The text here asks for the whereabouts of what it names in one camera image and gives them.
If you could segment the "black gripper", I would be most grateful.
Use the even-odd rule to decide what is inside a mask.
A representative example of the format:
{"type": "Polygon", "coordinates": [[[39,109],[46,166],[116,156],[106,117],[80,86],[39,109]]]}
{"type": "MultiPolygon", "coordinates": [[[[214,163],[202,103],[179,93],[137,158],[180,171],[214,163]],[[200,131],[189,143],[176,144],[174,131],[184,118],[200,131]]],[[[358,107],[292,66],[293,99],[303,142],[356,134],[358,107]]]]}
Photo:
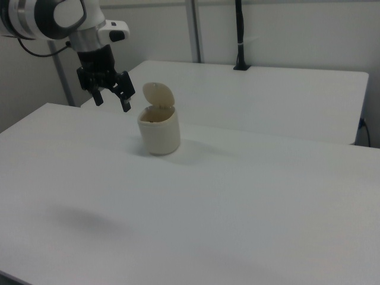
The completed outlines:
{"type": "Polygon", "coordinates": [[[81,66],[77,69],[80,86],[91,92],[96,106],[103,104],[102,88],[111,90],[119,98],[124,112],[131,109],[131,97],[135,88],[129,74],[117,73],[110,45],[91,52],[78,52],[81,66]]]}

